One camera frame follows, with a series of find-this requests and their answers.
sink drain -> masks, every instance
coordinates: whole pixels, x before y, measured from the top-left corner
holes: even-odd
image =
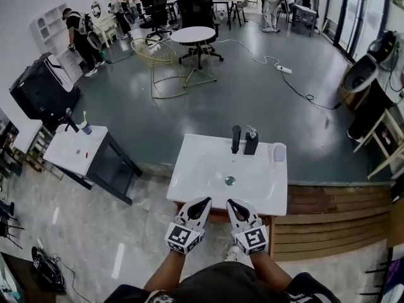
[[[235,178],[232,177],[232,176],[227,176],[226,179],[225,179],[225,183],[226,183],[226,185],[228,185],[228,186],[234,185],[234,183],[235,183]]]

power strip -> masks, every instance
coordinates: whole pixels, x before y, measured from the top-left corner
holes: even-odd
[[[284,72],[284,73],[287,73],[287,74],[292,74],[292,70],[291,70],[291,69],[284,68],[283,66],[280,66],[280,65],[278,65],[278,66],[276,67],[276,69],[277,69],[278,71],[281,71],[281,72]]]

sink basin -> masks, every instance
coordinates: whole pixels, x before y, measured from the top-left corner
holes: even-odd
[[[227,138],[186,134],[175,164],[167,199],[185,203],[210,196],[212,207],[226,210],[229,198],[253,205],[262,215],[285,215],[286,146],[259,143],[255,155],[237,154]]]
[[[72,127],[64,131],[65,128],[66,124],[58,127],[55,137],[45,152],[44,159],[84,176],[108,133],[108,129],[107,127],[92,126],[92,133],[85,134],[82,130],[75,133]]]

black faucet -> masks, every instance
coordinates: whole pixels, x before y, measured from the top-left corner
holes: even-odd
[[[239,151],[240,136],[241,136],[241,127],[233,126],[233,142],[232,142],[233,154],[237,154],[237,152]]]
[[[67,131],[68,128],[69,128],[69,126],[71,126],[71,127],[73,128],[73,130],[74,130],[76,133],[78,133],[78,132],[79,132],[79,129],[77,128],[77,126],[76,126],[76,124],[73,122],[73,120],[71,120],[70,115],[71,115],[71,109],[70,109],[70,108],[67,108],[67,109],[66,109],[66,117],[65,117],[65,120],[67,121],[68,125],[66,126],[66,128],[64,129],[64,131]]]

white pants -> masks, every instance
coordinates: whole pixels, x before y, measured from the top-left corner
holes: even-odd
[[[270,3],[268,0],[264,2],[262,28],[269,28],[276,31],[276,16],[278,14],[280,1]]]

